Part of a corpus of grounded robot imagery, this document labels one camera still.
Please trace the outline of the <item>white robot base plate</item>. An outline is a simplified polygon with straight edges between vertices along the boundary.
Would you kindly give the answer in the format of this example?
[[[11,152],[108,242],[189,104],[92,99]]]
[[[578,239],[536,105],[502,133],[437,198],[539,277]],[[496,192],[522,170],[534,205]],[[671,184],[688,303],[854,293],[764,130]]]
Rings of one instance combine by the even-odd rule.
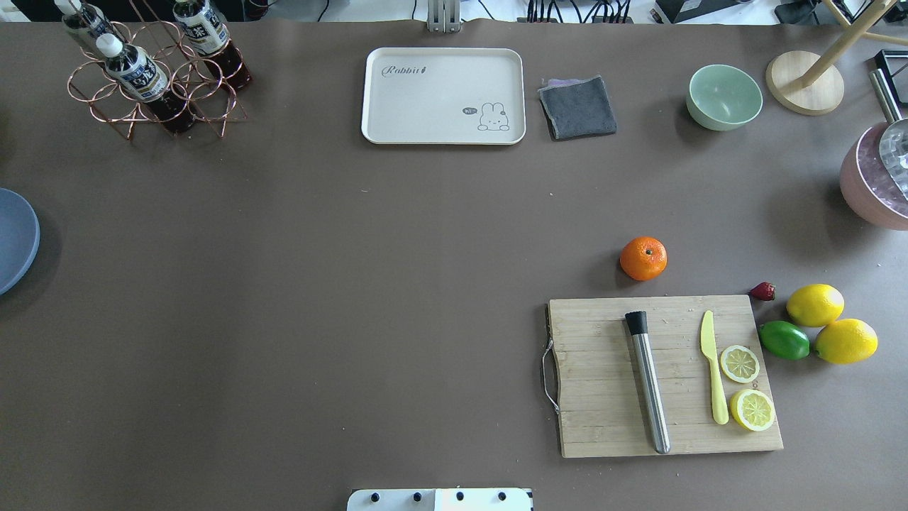
[[[533,510],[525,488],[360,489],[351,493],[347,510]]]

